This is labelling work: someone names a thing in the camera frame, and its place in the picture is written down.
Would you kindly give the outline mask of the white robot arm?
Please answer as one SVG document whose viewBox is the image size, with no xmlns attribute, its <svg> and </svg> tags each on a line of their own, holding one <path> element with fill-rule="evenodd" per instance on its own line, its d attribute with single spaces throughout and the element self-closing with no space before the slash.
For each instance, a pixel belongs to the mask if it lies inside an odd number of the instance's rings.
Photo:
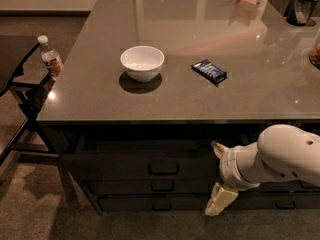
<svg viewBox="0 0 320 240">
<path fill-rule="evenodd" d="M 221 180 L 213 186 L 208 216 L 219 215 L 240 191 L 262 183 L 300 180 L 320 186 L 320 136 L 295 126 L 270 126 L 246 146 L 228 148 L 213 141 L 211 147 L 219 159 Z"/>
</svg>

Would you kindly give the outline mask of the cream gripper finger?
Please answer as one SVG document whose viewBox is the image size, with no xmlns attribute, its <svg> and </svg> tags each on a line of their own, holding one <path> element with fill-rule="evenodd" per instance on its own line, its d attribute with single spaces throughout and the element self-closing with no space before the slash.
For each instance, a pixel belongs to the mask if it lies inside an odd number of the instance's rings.
<svg viewBox="0 0 320 240">
<path fill-rule="evenodd" d="M 218 143 L 216 141 L 212 141 L 210 143 L 210 145 L 211 145 L 211 147 L 213 149 L 213 152 L 214 152 L 215 156 L 218 159 L 221 159 L 227 153 L 227 151 L 229 150 L 228 147 L 226 147 L 223 144 Z"/>
<path fill-rule="evenodd" d="M 216 182 L 207 203 L 205 214 L 207 216 L 217 216 L 233 203 L 238 197 L 238 192 L 227 185 Z"/>
</svg>

